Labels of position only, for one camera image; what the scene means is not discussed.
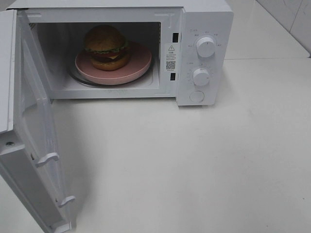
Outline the white microwave door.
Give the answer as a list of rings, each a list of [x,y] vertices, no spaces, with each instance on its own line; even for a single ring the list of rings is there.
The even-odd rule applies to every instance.
[[[24,10],[0,14],[0,173],[40,228],[72,228],[55,133],[48,71]]]

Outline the upper white power knob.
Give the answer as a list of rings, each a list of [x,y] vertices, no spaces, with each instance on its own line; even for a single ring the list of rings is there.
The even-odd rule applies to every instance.
[[[216,51],[216,40],[211,35],[204,35],[197,40],[196,50],[200,57],[208,58]]]

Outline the lower white timer knob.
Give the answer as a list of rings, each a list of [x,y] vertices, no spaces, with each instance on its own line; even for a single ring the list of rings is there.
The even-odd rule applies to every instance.
[[[206,68],[198,68],[192,73],[192,80],[196,86],[205,86],[210,81],[210,71]]]

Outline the pink round plate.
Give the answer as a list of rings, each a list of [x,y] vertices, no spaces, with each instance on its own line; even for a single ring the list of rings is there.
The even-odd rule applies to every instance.
[[[130,41],[126,50],[114,57],[100,57],[82,51],[75,58],[75,66],[87,81],[119,85],[142,76],[150,67],[151,61],[152,53],[146,46]]]

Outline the glass microwave turntable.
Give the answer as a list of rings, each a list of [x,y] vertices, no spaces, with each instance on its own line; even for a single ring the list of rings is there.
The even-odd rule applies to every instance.
[[[87,80],[81,74],[78,73],[69,73],[69,77],[80,83],[81,85],[91,86],[96,88],[132,88],[132,89],[148,89],[148,88],[158,88],[159,87],[159,78],[153,76],[152,71],[147,71],[141,77],[123,84],[114,84],[114,85],[107,85],[107,84],[98,84]]]

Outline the white microwave oven body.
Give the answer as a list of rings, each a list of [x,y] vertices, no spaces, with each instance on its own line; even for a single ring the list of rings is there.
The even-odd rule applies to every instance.
[[[51,100],[174,97],[179,106],[215,102],[234,16],[224,0],[17,0],[6,10],[11,9],[24,10],[36,28]],[[128,44],[136,42],[151,51],[148,70],[159,78],[158,88],[96,88],[69,77],[80,74],[75,58],[85,51],[86,33],[99,25],[110,25]],[[216,51],[208,58],[196,50],[204,35],[216,40]],[[198,68],[210,71],[205,86],[192,80]],[[194,91],[204,93],[202,102],[190,100]]]

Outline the round white door button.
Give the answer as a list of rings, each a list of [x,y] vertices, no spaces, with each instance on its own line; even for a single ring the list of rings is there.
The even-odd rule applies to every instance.
[[[194,91],[190,94],[190,100],[193,102],[202,102],[204,97],[205,95],[202,91]]]

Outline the burger with lettuce and tomato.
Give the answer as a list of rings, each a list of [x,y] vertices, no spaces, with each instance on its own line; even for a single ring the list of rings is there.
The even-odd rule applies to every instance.
[[[84,50],[92,65],[104,71],[120,69],[131,58],[127,39],[110,25],[99,25],[89,30],[84,38]]]

